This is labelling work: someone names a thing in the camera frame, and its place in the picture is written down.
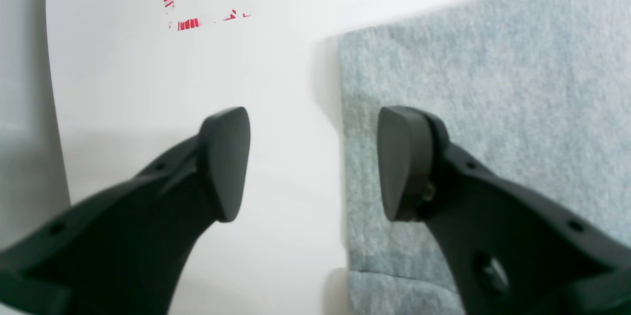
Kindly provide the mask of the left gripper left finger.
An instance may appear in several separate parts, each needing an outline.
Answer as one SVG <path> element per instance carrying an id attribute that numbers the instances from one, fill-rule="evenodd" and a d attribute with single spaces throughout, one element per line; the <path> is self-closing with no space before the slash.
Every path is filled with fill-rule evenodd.
<path id="1" fill-rule="evenodd" d="M 1 303 L 30 315 L 165 315 L 198 238 L 234 221 L 250 122 L 243 107 L 130 180 L 103 190 L 1 252 Z"/>

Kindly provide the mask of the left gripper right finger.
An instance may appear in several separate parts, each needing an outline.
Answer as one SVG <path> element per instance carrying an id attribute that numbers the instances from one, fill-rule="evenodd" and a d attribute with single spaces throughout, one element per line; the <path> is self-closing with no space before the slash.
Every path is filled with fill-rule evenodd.
<path id="1" fill-rule="evenodd" d="M 388 220 L 428 227 L 468 315 L 630 313 L 630 249 L 495 175 L 439 117 L 382 107 L 377 155 Z"/>

